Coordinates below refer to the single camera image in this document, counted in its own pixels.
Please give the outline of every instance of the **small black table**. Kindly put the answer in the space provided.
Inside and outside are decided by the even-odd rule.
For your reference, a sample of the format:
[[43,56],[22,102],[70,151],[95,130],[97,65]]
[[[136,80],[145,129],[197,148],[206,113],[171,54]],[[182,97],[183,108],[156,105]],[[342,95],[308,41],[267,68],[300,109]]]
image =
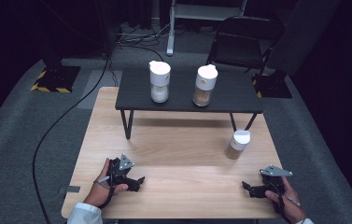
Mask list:
[[[155,103],[150,98],[149,70],[123,70],[115,108],[120,110],[126,138],[130,139],[132,133],[135,110],[229,113],[235,131],[236,125],[232,113],[253,114],[246,126],[248,130],[257,114],[263,112],[260,98],[251,83],[251,77],[237,73],[218,72],[210,104],[203,107],[196,105],[192,101],[196,75],[197,70],[172,70],[169,99],[164,103]],[[128,122],[125,110],[130,110]]]

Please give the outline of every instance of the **light wood surface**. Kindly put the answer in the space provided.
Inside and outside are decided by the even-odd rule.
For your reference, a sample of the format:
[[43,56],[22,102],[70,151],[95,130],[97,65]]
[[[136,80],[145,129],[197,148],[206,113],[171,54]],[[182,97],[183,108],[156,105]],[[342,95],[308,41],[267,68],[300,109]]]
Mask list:
[[[267,199],[249,198],[241,182],[262,185],[259,169],[281,167],[263,115],[255,119],[251,141],[238,160],[225,155],[233,129],[227,113],[134,111],[127,140],[119,110],[118,88],[99,91],[79,152],[62,215],[89,193],[106,158],[125,153],[134,163],[128,177],[146,180],[138,192],[125,191],[103,210],[108,218],[268,218],[278,217]],[[234,114],[244,128],[251,114]]]

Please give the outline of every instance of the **hand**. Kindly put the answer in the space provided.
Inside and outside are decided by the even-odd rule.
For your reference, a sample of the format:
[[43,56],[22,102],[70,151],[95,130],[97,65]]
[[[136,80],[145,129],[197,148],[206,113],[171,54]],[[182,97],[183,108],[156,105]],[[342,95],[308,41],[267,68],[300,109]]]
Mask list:
[[[93,182],[91,191],[89,192],[88,196],[86,197],[84,203],[88,203],[90,205],[99,207],[103,203],[106,202],[108,198],[109,189],[100,186],[97,181],[106,176],[109,168],[109,158],[106,159],[106,163],[101,171],[101,174],[97,176],[96,181]],[[121,191],[124,191],[128,188],[126,184],[119,184],[115,187],[114,195],[118,194]]]
[[[285,213],[286,217],[289,219],[289,221],[291,223],[297,223],[299,221],[304,220],[305,213],[304,213],[303,209],[300,206],[298,206],[297,204],[293,203],[289,198],[287,198],[287,196],[289,196],[290,198],[292,198],[296,202],[301,203],[297,192],[292,188],[291,184],[287,181],[287,179],[284,176],[281,176],[281,179],[283,180],[284,189],[286,190],[286,192],[283,195],[283,201],[284,201],[284,205],[285,205],[284,206],[284,213]],[[268,199],[279,204],[278,194],[276,194],[270,190],[266,190],[265,195],[266,195],[266,197],[268,197]]]

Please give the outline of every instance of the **black metal leg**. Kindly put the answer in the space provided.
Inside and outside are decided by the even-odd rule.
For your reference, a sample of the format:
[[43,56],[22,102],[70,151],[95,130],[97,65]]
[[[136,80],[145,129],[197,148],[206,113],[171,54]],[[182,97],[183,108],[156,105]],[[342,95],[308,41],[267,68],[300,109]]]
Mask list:
[[245,128],[246,131],[251,127],[252,122],[254,122],[254,119],[255,119],[256,117],[257,117],[257,114],[254,113],[254,114],[252,115],[252,118],[251,118],[250,121],[248,122],[248,125],[247,125],[246,128]]
[[233,113],[229,113],[229,115],[231,116],[231,122],[232,122],[232,126],[233,126],[233,131],[236,132],[237,128],[236,128],[236,123],[234,123]]
[[126,116],[125,116],[124,110],[120,111],[120,115],[122,116],[123,128],[125,130],[126,139],[130,139],[130,135],[132,134],[134,110],[130,111],[129,122],[126,122]]

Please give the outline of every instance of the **chair backrest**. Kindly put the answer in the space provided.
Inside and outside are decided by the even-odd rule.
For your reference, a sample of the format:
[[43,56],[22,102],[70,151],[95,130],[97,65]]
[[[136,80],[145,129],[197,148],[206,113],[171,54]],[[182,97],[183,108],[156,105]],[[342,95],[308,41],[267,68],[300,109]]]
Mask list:
[[280,21],[257,17],[230,17],[217,30],[217,35],[234,35],[255,39],[276,40],[284,33]]

